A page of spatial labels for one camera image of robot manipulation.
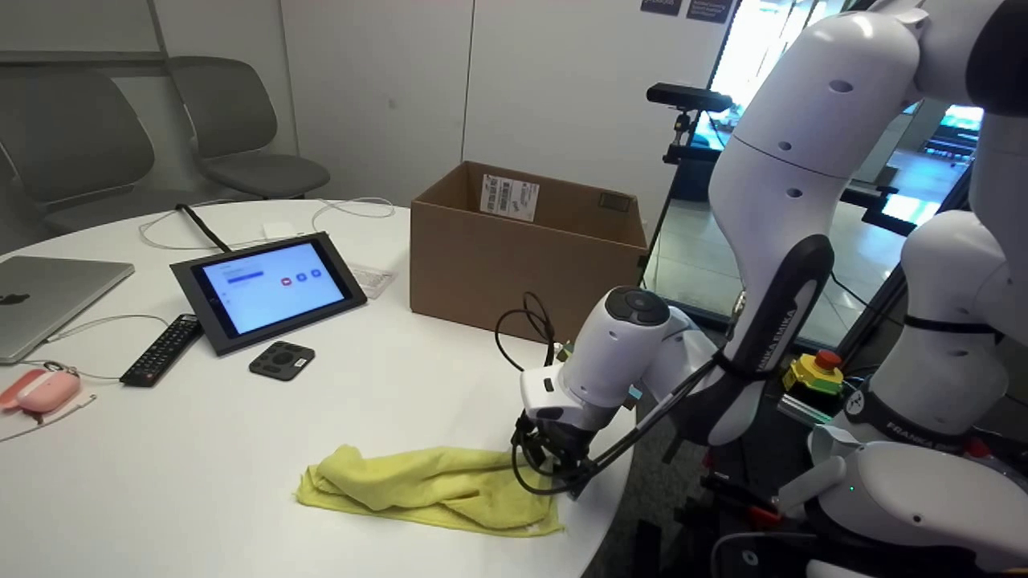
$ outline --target pink object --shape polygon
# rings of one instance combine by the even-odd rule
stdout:
[[[0,412],[51,414],[81,392],[78,372],[38,366],[0,392]]]

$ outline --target desk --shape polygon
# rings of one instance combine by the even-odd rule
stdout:
[[[265,231],[311,231],[325,203],[206,204],[200,215],[229,242]],[[112,221],[19,253],[131,261],[134,275],[87,319],[186,311],[166,263],[212,251],[159,251],[139,225]],[[289,333],[317,360],[289,385],[259,380],[247,348],[212,355],[200,341],[159,388],[95,381],[97,401],[74,416],[0,445],[5,578],[322,578],[322,573],[582,573],[628,484],[629,457],[562,497],[565,533],[494,538],[376,518],[310,511],[294,501],[305,466],[336,445],[399,451],[425,445],[509,449],[520,412],[518,372],[491,333],[410,311],[410,211],[315,217],[355,271],[397,280],[367,307]],[[180,215],[156,242],[204,246]],[[83,372],[118,375],[156,338],[159,320],[112,320],[43,348]],[[539,342],[512,341],[525,363]],[[607,445],[632,423],[622,414]]]

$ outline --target chair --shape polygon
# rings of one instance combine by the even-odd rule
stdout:
[[[171,59],[166,63],[200,172],[265,198],[305,196],[329,183],[329,170],[305,158],[262,152],[277,134],[277,113],[250,63],[232,59]]]
[[[0,67],[0,190],[49,233],[218,198],[134,187],[151,167],[156,147],[108,74]]]

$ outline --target yellow microfiber towel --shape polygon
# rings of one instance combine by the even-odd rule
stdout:
[[[494,535],[562,531],[554,497],[520,488],[512,457],[491,449],[443,445],[367,459],[355,445],[341,445],[301,476],[295,501]]]

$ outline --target tablet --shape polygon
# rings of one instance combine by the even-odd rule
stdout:
[[[329,233],[301,233],[171,265],[216,352],[367,304]]]

